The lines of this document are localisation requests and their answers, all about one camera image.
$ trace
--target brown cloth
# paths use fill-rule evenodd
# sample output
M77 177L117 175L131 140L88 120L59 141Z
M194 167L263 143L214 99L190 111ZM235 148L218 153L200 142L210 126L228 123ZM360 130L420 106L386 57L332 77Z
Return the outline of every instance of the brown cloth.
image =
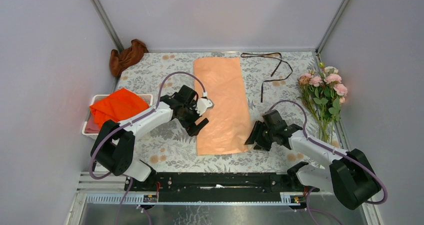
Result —
M110 52L109 68L114 77L119 77L121 73L140 62L145 53L148 53L146 45L138 39L131 41L131 47L123 50L120 54L113 49Z

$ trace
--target pink rose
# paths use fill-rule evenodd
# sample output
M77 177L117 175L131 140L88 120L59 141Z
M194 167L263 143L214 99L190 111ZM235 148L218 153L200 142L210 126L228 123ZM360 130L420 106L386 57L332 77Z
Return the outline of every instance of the pink rose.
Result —
M337 83L333 86L333 89L337 92L337 95L344 96L348 93L348 88L341 83Z
M309 83L309 80L311 80L312 75L310 73L304 73L299 77L299 84L300 85L306 85Z
M332 82L341 83L342 82L342 77L340 75L338 75L338 74L331 73L326 78L324 78L324 80L325 80L325 82L327 84L332 83Z
M321 83L323 83L323 79L320 76L314 76L309 80L309 84L314 87L319 87Z

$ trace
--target cable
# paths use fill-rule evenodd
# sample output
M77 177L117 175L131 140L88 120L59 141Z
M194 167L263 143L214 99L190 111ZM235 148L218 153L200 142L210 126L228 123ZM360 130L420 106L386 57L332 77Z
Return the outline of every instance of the cable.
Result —
M303 116L304 116L304 122L303 122L302 128L303 128L303 135L306 137L306 139L308 139L311 143L318 145L319 147L321 147L321 148L323 148L323 149L325 149L325 150L327 150L331 153L334 153L334 154L336 154L336 155L338 155L342 158L345 158L345 159L349 160L350 162L354 163L355 165L357 165L358 167L363 169L365 172L367 172L381 186L381 188L383 190L383 198L380 201L366 201L365 203L379 205L379 204L383 204L387 201L388 192L387 192L386 186L383 184L383 182L380 180L380 178L378 178L377 175L375 175L371 170L369 170L367 167L365 167L364 165L362 165L360 162L356 161L355 159L353 159L353 158L351 158L351 157L349 157L349 156L347 156L347 155L345 155L345 154L343 154L343 153L341 153L337 150L332 150L331 148L325 146L321 142L316 141L316 140L314 140L314 139L312 139L311 137L308 136L308 134L306 132L306 123L308 121L308 118L306 116L305 109L299 103L292 101L292 100L284 100L283 99L283 100L276 102L274 105L272 105L272 107L269 109L269 111L271 111L277 104L285 103L285 102L295 104L296 106L298 106L302 110Z
M198 81L198 82L199 82L199 84L201 85L201 88L203 89L203 93L204 93L204 94L206 93L205 86L204 86L204 85L203 85L203 83L202 83L202 82L201 82L201 81L200 81L197 77L195 77L194 75L192 75L192 74L190 74L190 73L188 73L188 72L185 72L185 71L176 71L176 72L170 73L168 76L166 76L166 77L165 77L165 79L163 79L162 83L160 84L160 88L159 88L159 95L157 96L157 101L156 101L156 106L155 106L155 108L153 108L153 109L152 109L152 110L150 110L149 112L147 112L147 113L145 113L145 114L141 115L140 117L138 117L138 118L134 119L134 120L132 121L132 123L136 123L136 122L138 122L138 121L142 120L143 118L145 118L145 117L149 116L150 114L152 114L152 113L154 113L154 112L156 111L156 109L159 107L159 103L161 102L162 88L164 87L165 82L167 81L167 79L168 79L168 78L170 78L171 76L173 76L173 75L175 75L175 74L185 74L185 75L189 75L190 77L194 78L194 79L195 79L196 81ZM105 175L102 175L102 176L96 176L96 175L94 175L94 173L93 173L93 170L94 170L94 166L93 166L94 161L95 161L95 159L96 159L96 157L97 157L97 154L99 153L99 151L100 151L100 149L103 147L103 145L106 143L106 141L108 141L108 140L109 140L109 139L110 139L110 138L111 138L114 134L116 134L116 133L117 133L117 132L119 132L120 130L122 130L122 129L124 129L124 128L128 127L128 126L130 126L132 123L131 123L131 122L128 122L128 123L125 123L125 124L123 124L123 125L119 126L119 127L118 127L118 128L116 128L115 130L111 131L111 132L110 132L107 136L105 136L105 137L104 137L104 138L100 141L100 143L98 144L98 146L97 146L97 147L96 147L96 149L94 150L93 155L91 156L91 158L90 158L90 162L89 162L90 166L89 166L88 172L89 172L89 174L90 174L90 177L91 177L91 178L93 178L93 179L95 179L95 180L100 180L100 179L104 179L104 178L106 178L107 176L109 176L109 175L112 173L111 171L109 171L108 173L106 173ZM132 177L130 177L129 179L130 179L130 182L129 182L128 188L127 188L127 190L125 191L125 193L124 193L124 195L123 195L123 197L122 197L122 199L120 200L120 203L119 203L118 211L117 211L117 213L116 213L116 218L115 218L115 225L117 225L117 224L118 224L118 216L119 216L119 212L120 212L120 210L121 210L122 203L124 202L125 197L127 196L128 192L130 191L131 186L133 185L133 178L132 178Z
M280 58L278 57L273 57L270 55L274 55L274 54L278 54ZM290 64L286 61L283 60L283 55L281 55L280 52L273 52L273 53L266 53L266 54L253 54L253 53L247 53L247 52L243 52L240 55L241 58L266 58L266 59L277 59L279 61L278 65L275 67L274 71L272 71L271 76L274 76L274 74L276 73L277 69L280 67L281 63L285 63L288 65L288 67L290 68L290 73L285 77L285 78L281 78L281 79L268 79L268 80L264 80L262 82L262 85L260 86L260 102L262 103L264 100L264 83L267 82L274 82L274 81L283 81L286 80L290 77L290 75L292 75L293 73L293 68L292 66L290 66Z
M141 208L141 213L146 213L147 218L148 218L148 225L153 225L152 216L150 216L150 213L146 209L144 209L143 207Z
M133 185L133 178L130 177L128 188L126 189L125 193L123 194L122 199L119 202L118 211L116 212L116 216L115 216L115 225L118 224L118 217L119 217L119 212L121 211L122 203L124 202L124 199L127 196L128 192L130 191L130 188L131 188L132 185Z
M311 196L311 193L312 193L312 191L314 190L314 189L316 189L316 187L312 187L312 189L311 190L309 190L309 192L307 193L307 196L306 196L306 210L307 210L307 212L309 213L309 215L310 215L310 217L312 218L312 220L315 222L315 224L316 225L320 225L319 223L318 223L318 221L315 219L315 217L314 217L314 215L312 215L312 212L317 212L317 213L321 213L321 214L325 214L325 215L327 215L327 216L330 216L330 217L332 217L333 219L335 219L340 225L344 225L343 224L343 222L342 221L340 221L336 216L334 216L332 213L330 213L330 212L327 212L327 211L324 211L324 210L319 210L319 209L312 209L310 206L309 206L309 198L310 198L310 196Z

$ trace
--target peach cloth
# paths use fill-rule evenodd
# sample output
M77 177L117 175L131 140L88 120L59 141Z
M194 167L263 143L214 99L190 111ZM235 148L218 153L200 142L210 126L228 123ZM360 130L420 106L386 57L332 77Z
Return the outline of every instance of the peach cloth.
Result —
M209 123L197 135L197 155L242 153L252 131L240 59L205 57L194 61L194 75L201 80L215 106L203 117ZM202 87L194 83L201 95Z

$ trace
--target flower bouquet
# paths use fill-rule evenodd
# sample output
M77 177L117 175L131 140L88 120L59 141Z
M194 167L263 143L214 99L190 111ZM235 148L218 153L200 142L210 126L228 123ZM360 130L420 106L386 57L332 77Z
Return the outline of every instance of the flower bouquet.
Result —
M333 134L334 122L340 120L341 104L345 102L348 89L342 84L337 68L325 67L324 63L320 63L319 68L321 71L312 70L299 77L300 98L319 124L319 139L330 143L329 133Z

